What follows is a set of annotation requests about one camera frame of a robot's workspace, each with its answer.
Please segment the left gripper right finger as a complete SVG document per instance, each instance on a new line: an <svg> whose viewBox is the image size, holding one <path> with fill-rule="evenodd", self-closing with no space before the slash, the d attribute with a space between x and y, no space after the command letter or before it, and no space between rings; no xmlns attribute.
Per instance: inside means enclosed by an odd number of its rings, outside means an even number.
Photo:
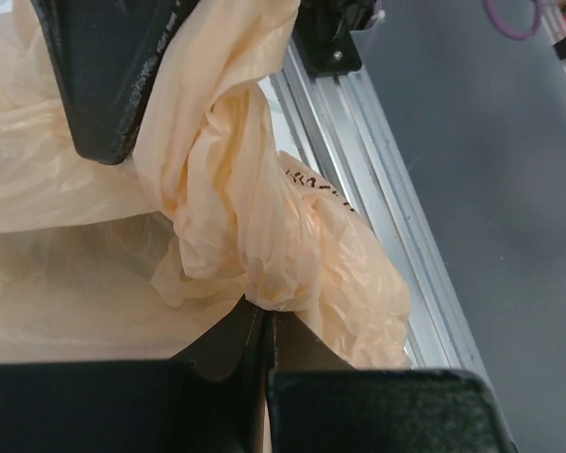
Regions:
<svg viewBox="0 0 566 453"><path fill-rule="evenodd" d="M460 369L358 370L295 314L268 314L275 452L513 452L491 390Z"/></svg>

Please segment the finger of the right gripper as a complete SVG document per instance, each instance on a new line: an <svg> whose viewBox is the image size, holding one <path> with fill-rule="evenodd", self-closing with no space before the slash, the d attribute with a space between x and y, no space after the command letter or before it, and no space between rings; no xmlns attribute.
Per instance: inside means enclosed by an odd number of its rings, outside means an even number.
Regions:
<svg viewBox="0 0 566 453"><path fill-rule="evenodd" d="M76 153L120 164L132 152L165 50L197 0L33 4Z"/></svg>

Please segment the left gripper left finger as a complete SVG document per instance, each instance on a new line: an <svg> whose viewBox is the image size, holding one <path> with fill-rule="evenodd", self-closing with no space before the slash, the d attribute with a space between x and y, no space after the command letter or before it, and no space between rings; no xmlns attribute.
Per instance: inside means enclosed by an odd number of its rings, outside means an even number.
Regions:
<svg viewBox="0 0 566 453"><path fill-rule="evenodd" d="M0 364L0 452L259 452L265 317L241 300L166 360Z"/></svg>

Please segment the orange translucent plastic bag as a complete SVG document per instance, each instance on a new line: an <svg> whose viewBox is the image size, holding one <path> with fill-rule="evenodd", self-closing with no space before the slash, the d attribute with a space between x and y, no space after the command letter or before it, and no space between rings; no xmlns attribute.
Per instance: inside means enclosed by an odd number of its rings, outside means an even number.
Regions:
<svg viewBox="0 0 566 453"><path fill-rule="evenodd" d="M408 364L406 283L345 199L275 148L259 81L297 10L201 4L116 167L74 151L31 7L0 14L0 362L166 358L246 295L356 367Z"/></svg>

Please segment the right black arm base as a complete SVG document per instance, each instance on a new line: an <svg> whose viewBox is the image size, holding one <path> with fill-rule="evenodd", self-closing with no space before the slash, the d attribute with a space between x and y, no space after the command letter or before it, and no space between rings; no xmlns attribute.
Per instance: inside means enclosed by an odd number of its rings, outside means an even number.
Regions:
<svg viewBox="0 0 566 453"><path fill-rule="evenodd" d="M352 33L380 23L375 0L302 0L293 41L309 76L346 76L362 67Z"/></svg>

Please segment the aluminium mounting rail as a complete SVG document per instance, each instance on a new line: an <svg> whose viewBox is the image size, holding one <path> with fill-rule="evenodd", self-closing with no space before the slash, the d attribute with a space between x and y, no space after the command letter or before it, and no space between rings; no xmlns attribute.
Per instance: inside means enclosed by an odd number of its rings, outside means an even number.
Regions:
<svg viewBox="0 0 566 453"><path fill-rule="evenodd" d="M303 161L369 223L409 286L416 367L487 373L391 127L365 69L313 78L295 45L271 78Z"/></svg>

